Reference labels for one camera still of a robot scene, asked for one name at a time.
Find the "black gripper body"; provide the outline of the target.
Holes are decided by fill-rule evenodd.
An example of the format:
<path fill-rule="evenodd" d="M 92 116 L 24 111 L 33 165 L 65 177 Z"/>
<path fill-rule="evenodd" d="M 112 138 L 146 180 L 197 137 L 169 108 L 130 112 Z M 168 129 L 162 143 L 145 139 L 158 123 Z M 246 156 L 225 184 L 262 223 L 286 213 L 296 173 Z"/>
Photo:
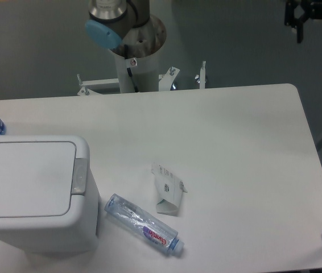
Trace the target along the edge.
<path fill-rule="evenodd" d="M 322 20 L 322 1 L 285 1 L 284 25 L 295 26 L 298 20 L 305 23 L 308 19 Z M 295 9 L 301 7 L 302 15 L 297 18 Z"/>

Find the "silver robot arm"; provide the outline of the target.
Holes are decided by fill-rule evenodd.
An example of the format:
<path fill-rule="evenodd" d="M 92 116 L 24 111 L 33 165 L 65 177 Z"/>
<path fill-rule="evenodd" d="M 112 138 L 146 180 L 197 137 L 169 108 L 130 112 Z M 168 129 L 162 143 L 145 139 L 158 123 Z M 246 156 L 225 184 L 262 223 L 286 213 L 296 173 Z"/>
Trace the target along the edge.
<path fill-rule="evenodd" d="M 149 1 L 89 1 L 88 13 L 89 37 L 119 55 L 124 48 L 134 56 L 152 55 L 166 41 L 164 24 L 150 14 Z M 296 29 L 298 43 L 309 19 L 322 20 L 322 1 L 286 1 L 284 25 Z"/>

